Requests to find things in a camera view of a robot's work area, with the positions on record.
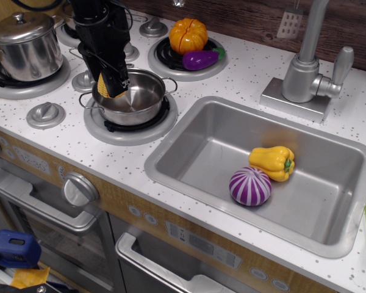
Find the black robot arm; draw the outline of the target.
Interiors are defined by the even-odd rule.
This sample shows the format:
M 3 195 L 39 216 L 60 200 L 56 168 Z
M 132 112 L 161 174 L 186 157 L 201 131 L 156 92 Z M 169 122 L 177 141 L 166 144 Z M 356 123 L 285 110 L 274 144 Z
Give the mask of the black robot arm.
M 124 49 L 130 42 L 130 11 L 121 1 L 71 1 L 81 54 L 95 81 L 102 78 L 110 97 L 128 90 Z

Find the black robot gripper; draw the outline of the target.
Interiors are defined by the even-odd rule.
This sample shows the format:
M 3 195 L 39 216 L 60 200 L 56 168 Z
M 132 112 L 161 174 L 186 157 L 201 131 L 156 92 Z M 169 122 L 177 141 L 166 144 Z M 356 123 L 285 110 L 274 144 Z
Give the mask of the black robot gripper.
M 124 47 L 130 41 L 126 12 L 122 7 L 76 7 L 74 22 L 80 53 L 94 81 L 102 72 L 110 96 L 127 91 L 130 79 Z

